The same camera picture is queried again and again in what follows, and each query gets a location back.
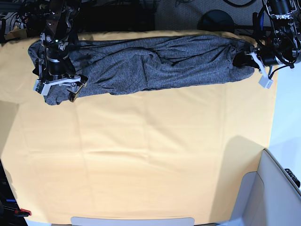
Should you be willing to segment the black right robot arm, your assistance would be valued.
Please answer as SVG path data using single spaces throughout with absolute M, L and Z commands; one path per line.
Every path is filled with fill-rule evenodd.
M 51 0 L 46 26 L 40 35 L 44 52 L 35 60 L 33 74 L 38 76 L 33 90 L 43 96 L 53 86 L 66 86 L 68 99 L 74 102 L 79 92 L 87 85 L 87 77 L 77 74 L 70 60 L 69 44 L 78 41 L 72 28 L 74 18 L 79 14 L 80 0 Z

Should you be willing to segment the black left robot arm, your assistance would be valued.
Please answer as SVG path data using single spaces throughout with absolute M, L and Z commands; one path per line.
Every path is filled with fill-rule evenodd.
M 263 0 L 253 15 L 253 38 L 257 47 L 237 54 L 233 65 L 259 68 L 251 53 L 263 66 L 294 68 L 301 61 L 301 21 L 296 0 Z

